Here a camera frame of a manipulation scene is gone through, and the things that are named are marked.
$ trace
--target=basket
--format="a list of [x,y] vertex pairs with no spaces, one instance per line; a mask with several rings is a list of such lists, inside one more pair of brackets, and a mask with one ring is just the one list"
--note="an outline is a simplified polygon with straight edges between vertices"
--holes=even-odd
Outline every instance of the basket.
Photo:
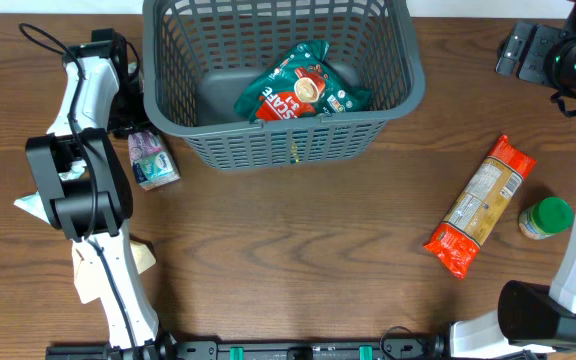
[[[352,158],[423,98],[405,0],[145,0],[143,13],[148,117],[218,169]],[[254,79],[313,39],[349,85],[372,90],[369,111],[252,124],[235,113]]]

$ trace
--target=orange package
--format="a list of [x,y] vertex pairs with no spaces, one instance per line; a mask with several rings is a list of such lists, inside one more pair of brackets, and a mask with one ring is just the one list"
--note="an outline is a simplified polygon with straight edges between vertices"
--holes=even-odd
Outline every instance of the orange package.
[[503,135],[424,246],[458,278],[468,272],[479,248],[535,166],[535,159]]

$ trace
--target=coffee cup image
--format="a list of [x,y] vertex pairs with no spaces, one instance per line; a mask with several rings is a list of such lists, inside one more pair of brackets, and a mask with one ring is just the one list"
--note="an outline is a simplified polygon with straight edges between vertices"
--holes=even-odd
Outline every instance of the coffee cup image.
[[317,73],[308,72],[304,68],[295,70],[299,79],[295,82],[295,94],[301,102],[315,103],[319,101],[326,89],[326,81]]

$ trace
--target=green snack bag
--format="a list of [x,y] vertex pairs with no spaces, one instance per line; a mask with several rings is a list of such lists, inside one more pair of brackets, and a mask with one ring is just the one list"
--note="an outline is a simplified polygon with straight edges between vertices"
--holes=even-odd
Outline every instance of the green snack bag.
[[235,112],[254,122],[363,110],[370,90],[350,88],[323,62],[329,46],[326,41],[295,46],[246,88]]

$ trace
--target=brown tabletop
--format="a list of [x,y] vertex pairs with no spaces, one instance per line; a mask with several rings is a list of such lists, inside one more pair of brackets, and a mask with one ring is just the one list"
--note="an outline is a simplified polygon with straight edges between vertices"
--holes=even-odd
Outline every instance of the brown tabletop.
[[[114,27],[141,49],[141,16],[0,15],[0,358],[108,339],[101,304],[79,302],[71,244],[13,206],[36,189],[28,137],[54,121],[66,76],[17,23],[66,44]],[[129,173],[131,233],[158,263],[141,279],[166,329],[226,341],[377,338],[434,331],[494,310],[508,280],[550,284],[569,232],[530,241],[520,210],[554,193],[576,206],[576,119],[553,92],[495,74],[514,21],[415,19],[427,92],[356,159],[225,173],[168,136],[182,180],[144,192]],[[500,134],[538,161],[465,280],[422,245]],[[114,141],[124,169],[127,145]]]

